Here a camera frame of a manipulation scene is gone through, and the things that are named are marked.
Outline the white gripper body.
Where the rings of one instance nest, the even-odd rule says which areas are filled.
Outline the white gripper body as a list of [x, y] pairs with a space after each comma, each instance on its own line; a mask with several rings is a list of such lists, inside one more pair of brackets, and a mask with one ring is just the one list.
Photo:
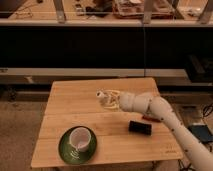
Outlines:
[[133, 93], [122, 92], [119, 97], [119, 107], [125, 112], [133, 112], [135, 98], [136, 95]]

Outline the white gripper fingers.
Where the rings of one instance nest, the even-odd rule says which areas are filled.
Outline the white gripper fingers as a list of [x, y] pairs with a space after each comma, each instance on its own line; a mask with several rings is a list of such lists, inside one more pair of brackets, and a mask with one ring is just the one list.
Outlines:
[[120, 92], [117, 90], [108, 90], [107, 94], [108, 94], [107, 107], [109, 109], [118, 109]]

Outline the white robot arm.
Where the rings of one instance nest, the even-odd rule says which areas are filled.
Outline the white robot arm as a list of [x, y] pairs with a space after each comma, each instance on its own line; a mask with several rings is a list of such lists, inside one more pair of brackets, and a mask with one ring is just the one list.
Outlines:
[[213, 171], [213, 154], [178, 119], [166, 99], [151, 92], [135, 94], [111, 90], [110, 96], [122, 111], [141, 113], [161, 121], [196, 171]]

